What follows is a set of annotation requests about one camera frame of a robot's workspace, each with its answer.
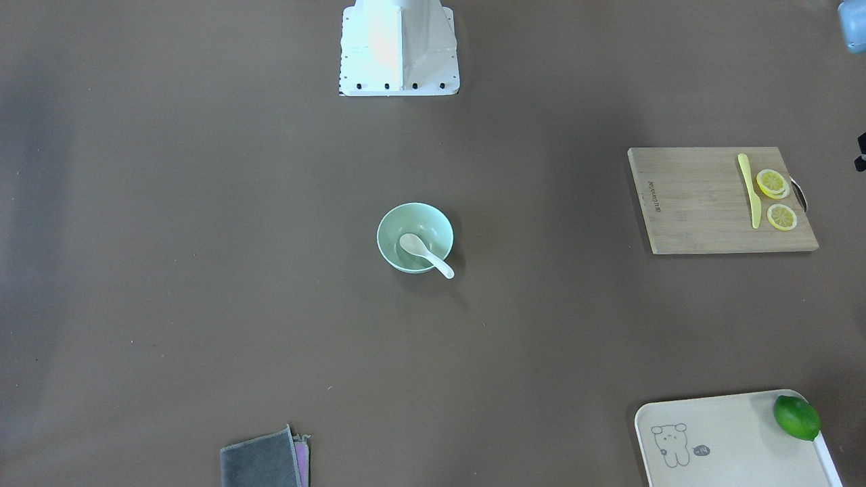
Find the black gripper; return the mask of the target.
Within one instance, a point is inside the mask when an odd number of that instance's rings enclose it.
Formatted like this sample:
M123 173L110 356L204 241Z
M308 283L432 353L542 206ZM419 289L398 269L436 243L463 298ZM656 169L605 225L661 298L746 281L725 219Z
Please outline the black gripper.
M854 169L857 172L866 171L866 133L862 133L857 137L858 148L860 154L854 159Z

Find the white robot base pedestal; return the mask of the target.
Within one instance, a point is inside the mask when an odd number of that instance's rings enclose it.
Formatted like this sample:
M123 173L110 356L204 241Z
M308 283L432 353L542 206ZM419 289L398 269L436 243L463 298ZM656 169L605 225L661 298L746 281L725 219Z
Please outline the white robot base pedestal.
M356 1L342 12L338 94L456 95L454 12L439 1Z

